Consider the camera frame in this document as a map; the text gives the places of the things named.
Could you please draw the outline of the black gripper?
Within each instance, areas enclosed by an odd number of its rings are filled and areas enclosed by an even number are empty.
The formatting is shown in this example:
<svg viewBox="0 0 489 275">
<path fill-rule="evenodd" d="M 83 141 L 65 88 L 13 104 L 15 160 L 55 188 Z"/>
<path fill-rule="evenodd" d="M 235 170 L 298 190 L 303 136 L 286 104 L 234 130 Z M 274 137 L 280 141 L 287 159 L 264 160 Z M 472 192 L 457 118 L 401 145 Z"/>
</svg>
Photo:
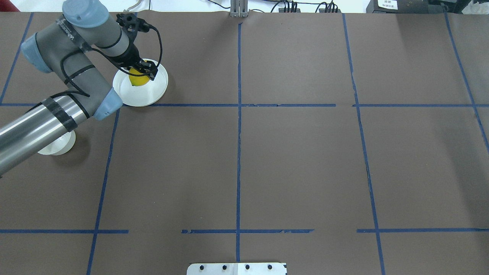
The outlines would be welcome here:
<svg viewBox="0 0 489 275">
<path fill-rule="evenodd" d="M 144 61 L 136 46 L 129 46 L 125 52 L 113 57 L 113 62 L 121 68 L 126 68 L 128 75 L 145 75 L 154 81 L 158 73 L 158 65 L 154 61 Z"/>
</svg>

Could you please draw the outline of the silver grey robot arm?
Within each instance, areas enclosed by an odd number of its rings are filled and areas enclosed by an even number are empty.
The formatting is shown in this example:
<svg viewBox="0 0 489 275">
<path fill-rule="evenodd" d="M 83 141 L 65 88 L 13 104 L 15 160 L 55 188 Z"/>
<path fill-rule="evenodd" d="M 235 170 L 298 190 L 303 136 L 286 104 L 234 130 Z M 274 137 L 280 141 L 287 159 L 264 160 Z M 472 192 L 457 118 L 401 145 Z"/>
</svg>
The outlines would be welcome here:
<svg viewBox="0 0 489 275">
<path fill-rule="evenodd" d="M 139 32 L 150 30 L 155 27 L 133 13 L 112 18 L 99 0 L 65 0 L 62 15 L 25 40 L 20 50 L 42 73 L 56 73 L 67 89 L 1 128 L 1 174 L 91 117 L 103 120 L 123 106 L 87 52 L 100 53 L 126 75 L 154 80 L 160 63 L 141 58 L 134 43 Z"/>
</svg>

